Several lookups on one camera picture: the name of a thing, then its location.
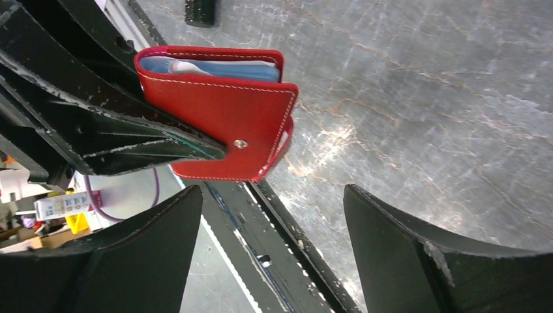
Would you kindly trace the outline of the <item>red leather card holder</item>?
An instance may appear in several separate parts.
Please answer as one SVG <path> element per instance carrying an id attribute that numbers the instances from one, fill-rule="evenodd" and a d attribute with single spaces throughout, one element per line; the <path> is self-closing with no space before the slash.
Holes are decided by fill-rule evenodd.
<path id="1" fill-rule="evenodd" d="M 154 46 L 134 57 L 146 101 L 224 144 L 221 160 L 174 162 L 195 180 L 257 181 L 286 154 L 299 89 L 276 50 Z"/>

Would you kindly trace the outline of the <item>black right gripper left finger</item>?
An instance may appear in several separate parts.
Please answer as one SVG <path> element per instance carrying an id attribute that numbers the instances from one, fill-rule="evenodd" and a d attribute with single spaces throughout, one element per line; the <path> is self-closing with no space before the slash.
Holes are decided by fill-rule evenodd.
<path id="1" fill-rule="evenodd" d="M 178 312 L 200 226 L 192 185 L 57 248 L 1 255 L 2 312 Z"/>

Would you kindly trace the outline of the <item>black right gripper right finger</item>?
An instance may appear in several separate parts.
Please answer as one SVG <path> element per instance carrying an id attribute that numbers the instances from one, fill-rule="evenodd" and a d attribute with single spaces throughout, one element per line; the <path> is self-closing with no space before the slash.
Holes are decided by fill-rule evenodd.
<path id="1" fill-rule="evenodd" d="M 369 312 L 551 312 L 552 253 L 478 241 L 357 185 L 344 214 Z"/>

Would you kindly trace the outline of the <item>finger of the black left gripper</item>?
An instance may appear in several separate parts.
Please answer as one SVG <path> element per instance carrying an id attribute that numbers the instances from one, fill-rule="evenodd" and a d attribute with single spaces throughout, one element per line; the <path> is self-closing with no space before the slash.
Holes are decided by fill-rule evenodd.
<path id="1" fill-rule="evenodd" d="M 146 102 L 135 55 L 94 1 L 2 1 L 1 151 L 33 177 L 222 160 L 222 143 Z"/>

